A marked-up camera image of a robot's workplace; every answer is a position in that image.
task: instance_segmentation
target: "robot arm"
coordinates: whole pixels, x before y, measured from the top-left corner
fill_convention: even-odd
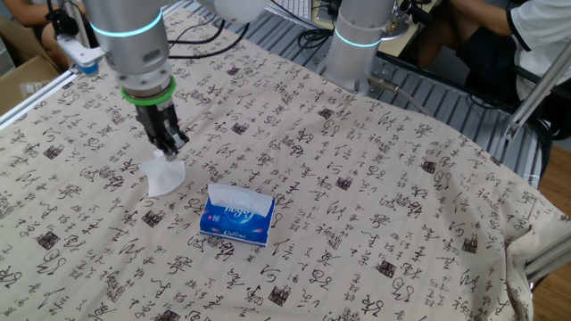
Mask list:
[[[246,23],[268,0],[198,0],[222,19]],[[176,159],[188,137],[178,127],[171,96],[175,89],[169,62],[169,40],[157,0],[84,0],[100,47],[87,49],[74,36],[61,34],[58,44],[87,75],[97,72],[104,55],[125,99],[137,109],[149,141],[167,160]]]

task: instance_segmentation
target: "white tissue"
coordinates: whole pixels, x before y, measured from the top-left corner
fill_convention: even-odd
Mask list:
[[[149,185],[149,197],[172,192],[185,181],[186,169],[183,161],[167,161],[161,151],[154,152],[155,158],[141,164]]]
[[[246,210],[264,218],[268,215],[273,198],[245,188],[223,184],[208,184],[212,205]]]

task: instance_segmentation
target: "blue label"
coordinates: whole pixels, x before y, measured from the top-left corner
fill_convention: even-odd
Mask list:
[[[275,201],[272,200],[268,215],[264,218],[247,210],[212,205],[209,198],[200,219],[200,230],[209,235],[219,235],[265,246],[268,241],[274,204]]]

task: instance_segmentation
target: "blue led ring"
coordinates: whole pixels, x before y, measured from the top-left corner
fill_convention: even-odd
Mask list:
[[[107,36],[107,37],[133,37],[136,35],[140,35],[146,31],[148,31],[152,27],[154,27],[157,23],[159,23],[159,21],[161,21],[161,18],[162,18],[162,9],[159,11],[159,15],[157,16],[157,18],[153,22],[149,23],[148,25],[146,25],[140,29],[137,29],[137,30],[123,31],[123,32],[104,31],[104,30],[101,30],[101,29],[97,28],[96,26],[94,26],[93,23],[90,23],[90,24],[91,24],[91,28],[93,28],[93,30],[95,32],[97,32],[98,34],[103,35],[103,36]]]
[[[378,39],[378,41],[375,42],[374,44],[368,44],[368,45],[356,44],[356,43],[351,42],[351,41],[345,39],[344,37],[342,37],[342,36],[339,34],[339,31],[337,31],[337,28],[335,28],[335,33],[337,34],[337,36],[338,36],[341,40],[343,40],[343,41],[346,42],[347,44],[349,44],[349,45],[354,45],[354,46],[357,46],[357,47],[370,47],[370,46],[378,45],[378,44],[381,43],[381,39]]]

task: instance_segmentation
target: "tablecloth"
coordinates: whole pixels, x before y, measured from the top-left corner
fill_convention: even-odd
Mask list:
[[[169,38],[201,21],[175,12]],[[105,65],[0,132],[1,316],[531,319],[525,258],[569,222],[469,139],[248,41],[173,70],[190,142],[167,195],[146,194],[154,148]],[[275,198],[268,247],[198,233],[210,183]]]

